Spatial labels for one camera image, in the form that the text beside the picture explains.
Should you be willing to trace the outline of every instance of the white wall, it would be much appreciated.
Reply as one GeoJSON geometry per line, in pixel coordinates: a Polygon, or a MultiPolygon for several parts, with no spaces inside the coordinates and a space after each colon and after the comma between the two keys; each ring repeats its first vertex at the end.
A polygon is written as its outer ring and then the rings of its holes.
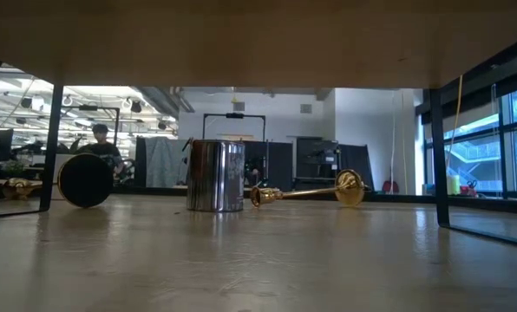
{"type": "MultiPolygon", "coordinates": [[[[423,174],[416,174],[415,163],[415,138],[418,132],[414,109],[416,94],[412,89],[392,91],[337,88],[332,90],[324,102],[316,101],[314,95],[277,94],[271,98],[266,94],[236,94],[236,97],[238,101],[245,102],[245,114],[266,116],[268,140],[292,143],[298,136],[316,136],[338,140],[342,144],[367,145],[373,186],[376,190],[381,190],[383,182],[389,179],[393,139],[392,113],[395,110],[394,180],[400,186],[401,194],[405,194],[407,189],[407,193],[412,195],[416,193],[417,177],[423,177],[423,174]],[[312,104],[312,114],[301,114],[301,104],[312,104]]],[[[204,113],[232,112],[231,94],[207,95],[192,92],[185,96],[196,113],[180,114],[181,140],[191,136],[201,138],[204,113]]],[[[206,139],[219,139],[222,135],[234,134],[252,135],[255,140],[262,140],[262,120],[228,120],[225,117],[212,116],[206,119],[206,139]]]]}
{"type": "Polygon", "coordinates": [[[336,89],[332,89],[323,105],[323,137],[325,140],[336,139],[336,89]]]}
{"type": "MultiPolygon", "coordinates": [[[[202,137],[203,114],[225,114],[232,112],[232,95],[186,93],[185,97],[195,109],[195,113],[180,113],[181,140],[191,136],[202,137]]],[[[323,134],[323,102],[316,101],[314,95],[276,94],[236,94],[238,101],[245,102],[244,114],[266,116],[267,140],[292,142],[297,136],[317,136],[323,134]],[[312,104],[312,114],[301,114],[301,104],[312,104]]],[[[245,118],[243,120],[209,116],[206,118],[206,139],[219,139],[222,135],[252,135],[262,140],[262,120],[245,118]]]]}
{"type": "Polygon", "coordinates": [[[400,186],[400,194],[412,195],[416,193],[416,123],[412,89],[336,89],[336,140],[368,146],[374,187],[381,190],[383,182],[389,179],[391,167],[394,111],[394,180],[400,186]]]}

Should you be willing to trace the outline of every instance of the dark hair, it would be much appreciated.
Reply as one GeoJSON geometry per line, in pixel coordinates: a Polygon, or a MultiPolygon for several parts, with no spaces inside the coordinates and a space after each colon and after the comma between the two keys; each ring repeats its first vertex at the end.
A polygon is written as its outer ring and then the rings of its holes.
{"type": "Polygon", "coordinates": [[[93,126],[93,133],[108,133],[108,127],[103,124],[96,124],[93,126]]]}

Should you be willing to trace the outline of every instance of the silver metal can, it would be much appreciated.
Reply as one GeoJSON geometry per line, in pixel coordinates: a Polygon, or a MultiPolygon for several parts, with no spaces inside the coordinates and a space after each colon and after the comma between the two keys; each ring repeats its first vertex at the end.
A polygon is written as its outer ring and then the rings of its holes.
{"type": "Polygon", "coordinates": [[[195,140],[187,173],[187,209],[243,210],[245,145],[224,140],[195,140]]]}

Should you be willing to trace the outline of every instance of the gray curtain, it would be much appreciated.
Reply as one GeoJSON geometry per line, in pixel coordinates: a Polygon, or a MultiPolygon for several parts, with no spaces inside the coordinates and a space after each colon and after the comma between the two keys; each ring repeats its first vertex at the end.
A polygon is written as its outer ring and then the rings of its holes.
{"type": "Polygon", "coordinates": [[[172,187],[179,181],[185,182],[187,165],[182,162],[189,148],[181,149],[185,140],[150,138],[145,140],[147,147],[147,187],[172,187]]]}

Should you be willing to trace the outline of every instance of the yellow cord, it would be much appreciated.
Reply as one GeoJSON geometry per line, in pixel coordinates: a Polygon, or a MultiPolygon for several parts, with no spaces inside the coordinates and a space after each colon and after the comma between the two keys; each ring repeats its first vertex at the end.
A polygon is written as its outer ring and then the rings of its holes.
{"type": "Polygon", "coordinates": [[[455,126],[451,133],[451,145],[449,146],[448,161],[446,163],[446,175],[449,169],[449,160],[451,159],[451,151],[453,148],[453,140],[455,139],[455,129],[457,128],[457,122],[459,121],[459,110],[461,109],[461,94],[463,91],[463,75],[459,76],[459,95],[457,95],[457,112],[455,113],[455,126]]]}
{"type": "Polygon", "coordinates": [[[405,195],[408,195],[409,190],[407,189],[407,160],[405,159],[405,101],[403,99],[403,90],[401,90],[401,116],[401,135],[403,141],[403,171],[405,172],[405,195]]]}

